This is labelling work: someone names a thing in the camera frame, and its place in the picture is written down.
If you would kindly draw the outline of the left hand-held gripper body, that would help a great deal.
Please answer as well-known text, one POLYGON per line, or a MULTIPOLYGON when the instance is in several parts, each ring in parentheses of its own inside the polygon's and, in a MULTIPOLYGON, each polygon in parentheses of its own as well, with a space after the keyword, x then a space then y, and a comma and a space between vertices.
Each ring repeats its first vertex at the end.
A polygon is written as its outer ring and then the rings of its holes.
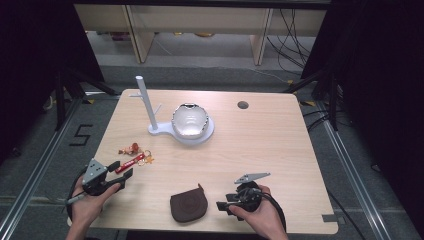
POLYGON ((104 166, 94 158, 92 158, 83 175, 82 187, 83 190, 91 196, 99 196, 108 188, 106 176, 109 173, 109 168, 104 166))

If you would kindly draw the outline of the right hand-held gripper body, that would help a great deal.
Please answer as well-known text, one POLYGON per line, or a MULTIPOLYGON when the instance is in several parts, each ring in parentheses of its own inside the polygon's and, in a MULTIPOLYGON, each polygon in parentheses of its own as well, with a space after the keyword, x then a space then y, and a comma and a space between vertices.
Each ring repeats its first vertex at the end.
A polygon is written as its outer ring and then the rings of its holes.
POLYGON ((238 185, 233 200, 239 207, 248 212, 254 212, 260 205, 262 190, 256 183, 256 180, 270 176, 269 172, 264 173, 247 173, 242 175, 235 181, 238 185))

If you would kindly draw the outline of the red strap keychain with rings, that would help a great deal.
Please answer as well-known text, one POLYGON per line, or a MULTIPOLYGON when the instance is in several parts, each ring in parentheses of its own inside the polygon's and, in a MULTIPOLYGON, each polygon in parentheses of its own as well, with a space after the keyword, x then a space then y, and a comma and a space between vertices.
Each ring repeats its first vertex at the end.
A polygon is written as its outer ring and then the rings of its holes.
POLYGON ((139 166, 143 166, 145 164, 151 164, 154 161, 154 158, 149 150, 143 151, 137 156, 135 156, 133 159, 121 164, 115 172, 117 174, 122 173, 126 170, 128 170, 133 165, 137 164, 139 166))

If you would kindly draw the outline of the person's right hand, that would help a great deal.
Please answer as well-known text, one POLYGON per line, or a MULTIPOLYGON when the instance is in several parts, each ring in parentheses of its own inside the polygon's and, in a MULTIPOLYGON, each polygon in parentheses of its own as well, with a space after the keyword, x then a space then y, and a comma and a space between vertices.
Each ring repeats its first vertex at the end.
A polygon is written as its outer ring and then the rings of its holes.
POLYGON ((261 237, 270 233, 285 233, 280 216, 272 203, 263 198, 254 212, 248 212, 241 207, 231 205, 229 210, 237 217, 242 218, 261 237))

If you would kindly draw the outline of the person's left hand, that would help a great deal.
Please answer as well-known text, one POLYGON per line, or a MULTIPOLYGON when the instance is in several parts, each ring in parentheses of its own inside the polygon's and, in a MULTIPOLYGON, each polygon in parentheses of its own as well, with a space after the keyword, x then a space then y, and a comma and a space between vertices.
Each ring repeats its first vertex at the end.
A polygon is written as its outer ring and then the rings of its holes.
POLYGON ((83 199, 72 204, 72 224, 85 224, 90 227, 91 223, 100 215, 105 202, 120 188, 116 183, 109 187, 99 196, 85 196, 83 199))

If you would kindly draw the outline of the brown round pouch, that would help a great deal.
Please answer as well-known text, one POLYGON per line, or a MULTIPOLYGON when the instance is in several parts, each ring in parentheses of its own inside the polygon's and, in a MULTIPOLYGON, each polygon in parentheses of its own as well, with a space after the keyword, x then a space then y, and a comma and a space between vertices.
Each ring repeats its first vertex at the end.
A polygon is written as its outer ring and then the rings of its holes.
POLYGON ((208 209, 208 200, 201 185, 197 188, 172 195, 171 215, 178 223, 188 223, 202 218, 208 209))

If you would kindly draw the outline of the black tape floor mark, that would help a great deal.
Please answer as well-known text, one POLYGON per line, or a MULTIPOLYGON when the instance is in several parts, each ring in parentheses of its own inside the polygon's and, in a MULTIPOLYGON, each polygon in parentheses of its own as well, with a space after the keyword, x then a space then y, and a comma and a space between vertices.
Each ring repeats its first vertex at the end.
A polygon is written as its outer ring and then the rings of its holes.
POLYGON ((73 147, 85 146, 91 138, 92 127, 92 124, 80 124, 73 135, 73 141, 69 145, 73 147))

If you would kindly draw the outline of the white peg stand with tray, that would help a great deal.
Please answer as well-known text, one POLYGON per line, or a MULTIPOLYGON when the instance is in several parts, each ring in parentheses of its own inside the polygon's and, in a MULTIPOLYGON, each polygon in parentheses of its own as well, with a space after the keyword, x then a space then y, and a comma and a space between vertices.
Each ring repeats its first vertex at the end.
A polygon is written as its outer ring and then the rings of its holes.
POLYGON ((158 112, 158 110, 160 109, 160 106, 157 107, 156 110, 153 110, 149 95, 148 95, 148 91, 147 91, 147 87, 145 85, 145 81, 144 78, 140 75, 135 77, 135 81, 138 85, 139 88, 139 93, 138 94, 131 94, 131 97, 137 97, 139 98, 143 103, 144 106, 146 108, 147 111, 147 115, 148 118, 150 120, 150 125, 148 126, 148 132, 153 135, 153 136, 158 136, 158 135, 170 135, 172 136, 176 141, 180 142, 181 144, 184 145, 188 145, 188 146, 195 146, 195 145, 200 145, 204 142, 206 142, 207 140, 209 140, 215 130, 215 123, 214 120, 209 116, 209 125, 208 128, 206 129, 205 134, 197 139, 183 139, 181 137, 179 137, 173 130, 172 125, 171 125, 171 120, 168 122, 158 122, 156 120, 156 113, 158 112))

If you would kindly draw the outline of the black metal stand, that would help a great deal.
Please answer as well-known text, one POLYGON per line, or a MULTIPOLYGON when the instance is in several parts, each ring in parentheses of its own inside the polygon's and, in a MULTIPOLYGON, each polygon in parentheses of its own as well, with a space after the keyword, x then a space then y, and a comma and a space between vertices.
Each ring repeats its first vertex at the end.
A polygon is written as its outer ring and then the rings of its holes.
POLYGON ((325 70, 319 70, 318 72, 310 75, 309 77, 302 79, 300 82, 291 85, 288 89, 284 90, 284 93, 294 93, 312 82, 316 83, 311 93, 312 98, 318 101, 322 101, 325 99, 328 100, 328 120, 330 121, 330 125, 333 127, 333 129, 337 131, 338 127, 336 123, 336 108, 338 84, 334 74, 330 74, 325 70))
POLYGON ((65 92, 68 92, 72 99, 82 100, 86 97, 86 93, 81 86, 81 82, 86 82, 102 92, 118 96, 119 92, 108 87, 104 83, 104 78, 92 78, 87 74, 64 67, 59 70, 55 76, 55 95, 56 95, 56 109, 57 109, 57 124, 56 129, 59 130, 67 120, 67 110, 65 107, 65 92))

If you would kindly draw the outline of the grey tape strip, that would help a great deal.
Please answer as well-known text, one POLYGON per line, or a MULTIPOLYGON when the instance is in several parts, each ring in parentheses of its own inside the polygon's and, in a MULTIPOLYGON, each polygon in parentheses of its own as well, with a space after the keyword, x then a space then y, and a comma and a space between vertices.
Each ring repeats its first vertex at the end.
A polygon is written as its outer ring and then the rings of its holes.
POLYGON ((335 222, 344 225, 346 223, 343 216, 337 216, 335 214, 326 214, 322 216, 325 223, 335 222))

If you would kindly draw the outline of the white bowl with gold rim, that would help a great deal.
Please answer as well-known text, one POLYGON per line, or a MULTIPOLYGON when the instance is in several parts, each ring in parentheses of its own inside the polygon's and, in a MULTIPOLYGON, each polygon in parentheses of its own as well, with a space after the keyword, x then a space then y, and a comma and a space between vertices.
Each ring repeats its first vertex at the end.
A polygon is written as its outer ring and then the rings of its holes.
POLYGON ((181 104, 173 113, 171 125, 174 132, 183 139, 202 137, 209 125, 206 110, 195 103, 181 104))

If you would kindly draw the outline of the dark curtain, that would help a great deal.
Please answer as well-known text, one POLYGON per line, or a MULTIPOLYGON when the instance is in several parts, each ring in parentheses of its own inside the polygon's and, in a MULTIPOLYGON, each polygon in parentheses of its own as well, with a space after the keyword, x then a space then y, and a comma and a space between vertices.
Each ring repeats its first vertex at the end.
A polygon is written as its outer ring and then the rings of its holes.
POLYGON ((424 238, 424 0, 330 0, 303 75, 336 79, 362 138, 424 238))
POLYGON ((102 82, 69 0, 0 0, 0 163, 18 146, 65 68, 102 82))

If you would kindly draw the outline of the beige wooden desk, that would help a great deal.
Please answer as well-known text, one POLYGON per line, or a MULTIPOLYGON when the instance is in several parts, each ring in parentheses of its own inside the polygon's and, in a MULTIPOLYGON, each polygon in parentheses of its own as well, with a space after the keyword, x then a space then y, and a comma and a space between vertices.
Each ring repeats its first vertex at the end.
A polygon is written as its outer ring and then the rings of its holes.
POLYGON ((256 65, 262 63, 268 35, 313 37, 326 14, 324 10, 99 4, 77 4, 75 10, 88 31, 129 33, 139 63, 146 61, 156 32, 181 32, 248 35, 256 65))

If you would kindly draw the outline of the small figurine keychain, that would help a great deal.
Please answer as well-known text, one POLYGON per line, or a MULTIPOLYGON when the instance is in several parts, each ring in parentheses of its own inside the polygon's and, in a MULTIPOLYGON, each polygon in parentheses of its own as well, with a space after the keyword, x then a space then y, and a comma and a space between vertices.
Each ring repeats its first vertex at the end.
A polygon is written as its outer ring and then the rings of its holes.
POLYGON ((118 151, 119 154, 134 155, 140 151, 140 147, 137 143, 132 143, 130 146, 124 147, 118 151))

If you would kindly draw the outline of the metal floor rail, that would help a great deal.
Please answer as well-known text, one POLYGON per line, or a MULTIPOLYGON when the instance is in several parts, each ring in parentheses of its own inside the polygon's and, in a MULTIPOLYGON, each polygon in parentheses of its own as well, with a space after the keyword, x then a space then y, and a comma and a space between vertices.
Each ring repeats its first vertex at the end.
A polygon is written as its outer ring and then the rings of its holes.
POLYGON ((82 99, 73 100, 66 111, 65 120, 61 127, 56 130, 50 139, 46 149, 35 165, 34 170, 25 182, 23 189, 15 198, 13 205, 10 207, 7 215, 0 223, 0 240, 9 240, 13 235, 19 221, 21 220, 35 190, 45 175, 53 156, 56 153, 64 135, 66 134, 71 120, 82 104, 82 99))
POLYGON ((338 131, 334 129, 329 120, 324 122, 324 126, 375 238, 377 240, 392 240, 386 224, 366 189, 338 131))

